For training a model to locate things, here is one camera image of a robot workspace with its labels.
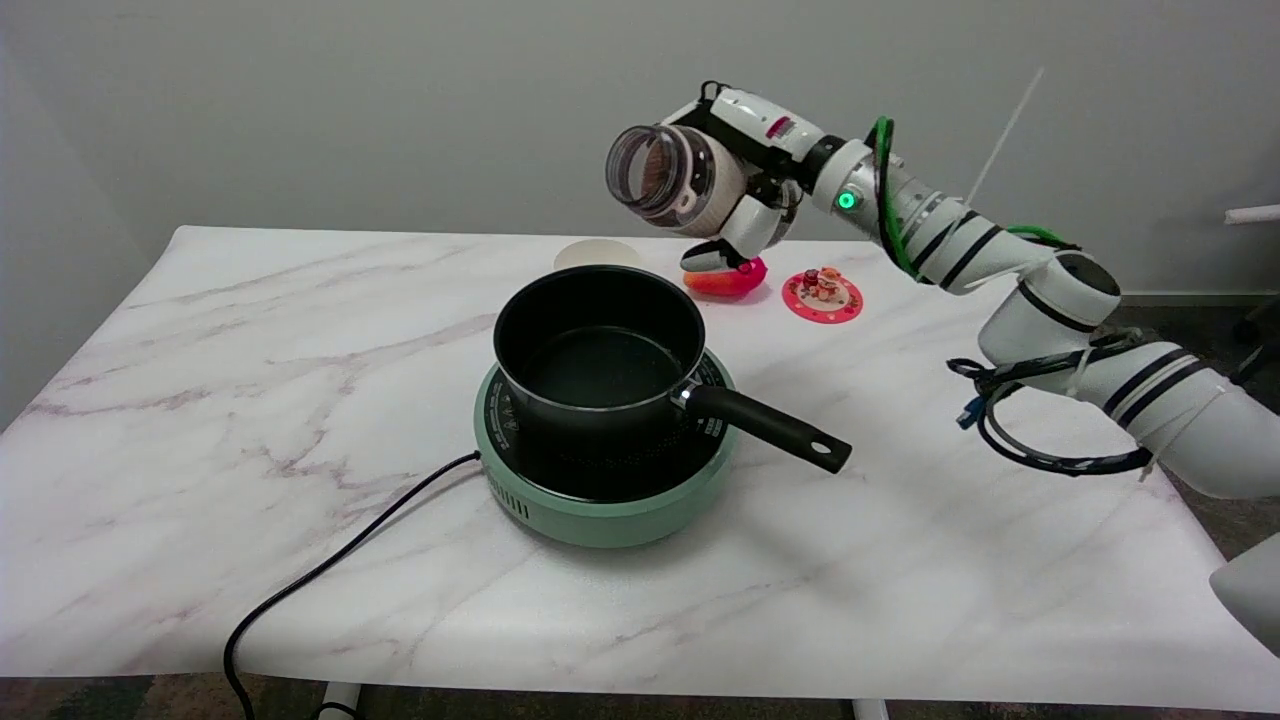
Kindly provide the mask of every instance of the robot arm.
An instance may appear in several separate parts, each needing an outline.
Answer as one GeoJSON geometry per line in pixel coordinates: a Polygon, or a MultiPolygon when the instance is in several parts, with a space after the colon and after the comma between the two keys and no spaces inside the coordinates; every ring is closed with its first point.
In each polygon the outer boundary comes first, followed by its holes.
{"type": "MultiPolygon", "coordinates": [[[[1018,287],[978,336],[995,368],[966,370],[979,387],[979,430],[997,451],[1066,474],[1115,473],[1158,457],[1210,496],[1280,495],[1280,418],[1174,343],[1100,345],[1092,336],[1120,304],[1110,273],[1078,249],[1000,227],[876,145],[876,133],[865,143],[846,141],[768,100],[707,83],[700,100],[662,124],[625,132],[609,152],[607,179],[646,222],[704,240],[681,260],[690,272],[737,268],[780,242],[799,191],[879,238],[916,279],[950,293],[1016,272],[1018,287]],[[882,218],[882,208],[892,213],[882,218]],[[1139,450],[1053,464],[997,425],[1027,455],[1001,450],[982,420],[993,423],[988,405],[1020,387],[1092,402],[1139,450]]],[[[1217,570],[1211,585],[1280,655],[1280,536],[1217,570]]]]}

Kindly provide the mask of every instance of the gray wall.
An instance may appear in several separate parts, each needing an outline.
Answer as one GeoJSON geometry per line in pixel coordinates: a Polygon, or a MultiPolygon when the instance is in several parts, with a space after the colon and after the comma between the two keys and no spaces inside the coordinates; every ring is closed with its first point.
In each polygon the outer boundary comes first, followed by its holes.
{"type": "Polygon", "coordinates": [[[5,274],[33,275],[0,309],[26,333],[0,421],[179,223],[643,234],[604,152],[704,78],[850,137],[892,114],[960,193],[1044,65],[979,208],[1130,291],[1276,284],[1280,231],[1220,227],[1280,201],[1274,0],[5,0],[0,40],[5,274]]]}

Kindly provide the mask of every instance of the blue connector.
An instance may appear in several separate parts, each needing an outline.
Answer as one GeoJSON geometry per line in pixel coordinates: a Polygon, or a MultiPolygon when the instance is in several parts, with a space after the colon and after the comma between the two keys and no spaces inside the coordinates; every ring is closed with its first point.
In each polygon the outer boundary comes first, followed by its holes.
{"type": "Polygon", "coordinates": [[[970,400],[969,404],[964,406],[964,413],[961,413],[960,416],[956,418],[956,424],[960,425],[961,430],[968,430],[974,425],[974,423],[978,421],[978,418],[980,418],[982,414],[986,411],[987,411],[987,400],[979,395],[978,397],[970,400]]]}

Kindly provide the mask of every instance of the black saucepan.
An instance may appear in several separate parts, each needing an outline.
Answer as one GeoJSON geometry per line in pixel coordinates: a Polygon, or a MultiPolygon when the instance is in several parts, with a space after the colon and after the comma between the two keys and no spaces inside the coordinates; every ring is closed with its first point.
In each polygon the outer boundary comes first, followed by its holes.
{"type": "Polygon", "coordinates": [[[690,416],[719,418],[831,473],[844,466],[849,443],[692,380],[704,340],[703,316],[684,291],[617,265],[539,278],[507,302],[494,327],[516,416],[549,442],[613,452],[667,437],[690,416]]]}

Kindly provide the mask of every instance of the table leg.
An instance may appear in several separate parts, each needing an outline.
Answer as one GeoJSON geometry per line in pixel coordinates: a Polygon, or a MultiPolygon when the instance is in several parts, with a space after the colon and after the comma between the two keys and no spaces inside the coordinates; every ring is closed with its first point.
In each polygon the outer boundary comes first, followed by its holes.
{"type": "MultiPolygon", "coordinates": [[[[360,685],[356,683],[329,683],[324,688],[324,702],[340,702],[355,708],[360,702],[360,685]]],[[[320,711],[320,720],[351,720],[351,715],[340,710],[326,708],[320,711]]]]}
{"type": "Polygon", "coordinates": [[[888,707],[883,700],[842,700],[840,715],[844,720],[888,720],[888,707]]]}

